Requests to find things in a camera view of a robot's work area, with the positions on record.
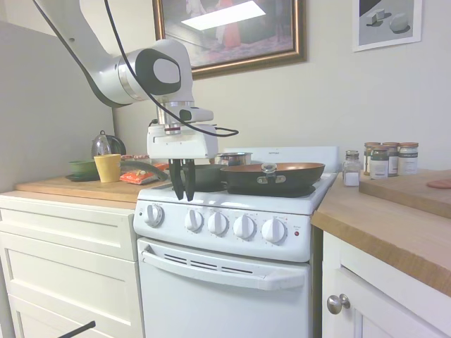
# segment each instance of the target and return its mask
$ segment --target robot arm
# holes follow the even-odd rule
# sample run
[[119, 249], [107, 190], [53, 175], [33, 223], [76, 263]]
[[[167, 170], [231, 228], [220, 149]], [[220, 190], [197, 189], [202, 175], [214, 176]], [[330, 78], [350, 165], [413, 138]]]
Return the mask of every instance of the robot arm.
[[[149, 127], [151, 158], [171, 158], [174, 190], [179, 199], [194, 195], [194, 159], [218, 153], [215, 127], [186, 123], [213, 120], [213, 113], [194, 106], [192, 71], [186, 48], [174, 40], [159, 40], [152, 48], [127, 55], [135, 77], [122, 56], [108, 54], [85, 20], [80, 0], [33, 0], [56, 36], [82, 69], [97, 98], [112, 108], [150, 99], [151, 94], [184, 123], [158, 109], [158, 125]], [[180, 179], [185, 172], [185, 186]]]

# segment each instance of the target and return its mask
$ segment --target oven vent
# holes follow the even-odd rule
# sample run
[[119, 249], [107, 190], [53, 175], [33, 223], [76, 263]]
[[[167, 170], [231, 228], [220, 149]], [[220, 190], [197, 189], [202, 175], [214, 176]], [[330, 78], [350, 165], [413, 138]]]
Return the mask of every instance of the oven vent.
[[176, 262], [176, 263], [181, 263], [181, 264], [187, 265], [187, 261], [186, 261], [185, 258], [168, 255], [167, 253], [164, 254], [164, 258], [169, 260], [169, 261], [173, 261], [173, 262]]
[[186, 258], [182, 258], [182, 257], [174, 256], [174, 255], [168, 255], [167, 253], [164, 254], [164, 258], [169, 261], [173, 261], [173, 262], [180, 263], [183, 265], [191, 265], [196, 268], [205, 269], [205, 270], [222, 271], [223, 273], [237, 273], [237, 274], [241, 274], [241, 275], [253, 275], [254, 274], [252, 271], [249, 271], [249, 270], [229, 268], [229, 267], [214, 265], [214, 264], [201, 262], [201, 261], [191, 261]]

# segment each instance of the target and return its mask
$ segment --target oven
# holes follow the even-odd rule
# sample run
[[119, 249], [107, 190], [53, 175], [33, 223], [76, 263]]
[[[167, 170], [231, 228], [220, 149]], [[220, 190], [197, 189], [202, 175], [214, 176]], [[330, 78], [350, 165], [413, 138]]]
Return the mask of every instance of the oven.
[[138, 239], [148, 338], [311, 338], [306, 263]]

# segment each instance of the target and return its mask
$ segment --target white wall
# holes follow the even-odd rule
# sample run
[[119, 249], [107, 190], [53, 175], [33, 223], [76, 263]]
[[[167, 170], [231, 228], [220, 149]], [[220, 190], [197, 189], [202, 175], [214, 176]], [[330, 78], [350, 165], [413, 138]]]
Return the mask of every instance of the white wall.
[[0, 21], [8, 21], [4, 0], [0, 0]]
[[111, 109], [56, 37], [0, 22], [0, 50], [0, 192], [68, 175], [113, 132]]
[[[25, 2], [6, 0], [9, 20], [42, 29]], [[422, 42], [352, 53], [352, 0], [307, 0], [307, 63], [198, 80], [196, 104], [213, 110], [215, 123], [240, 130], [222, 147], [339, 145], [344, 152], [363, 150], [364, 142], [420, 142], [420, 166], [449, 168], [451, 1], [424, 3]], [[117, 54], [103, 1], [82, 4]], [[151, 0], [111, 0], [111, 7], [127, 50], [151, 44]], [[116, 132], [132, 152], [146, 151], [154, 116], [149, 102], [116, 111]]]

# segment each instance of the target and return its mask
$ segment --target cabinet knob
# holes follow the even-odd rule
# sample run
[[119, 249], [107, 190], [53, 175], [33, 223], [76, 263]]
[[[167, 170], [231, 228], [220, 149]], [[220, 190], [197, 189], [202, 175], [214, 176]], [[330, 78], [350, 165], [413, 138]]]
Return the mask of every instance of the cabinet knob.
[[333, 315], [337, 315], [341, 312], [341, 308], [350, 308], [350, 299], [345, 294], [341, 294], [340, 297], [332, 295], [327, 298], [327, 309]]

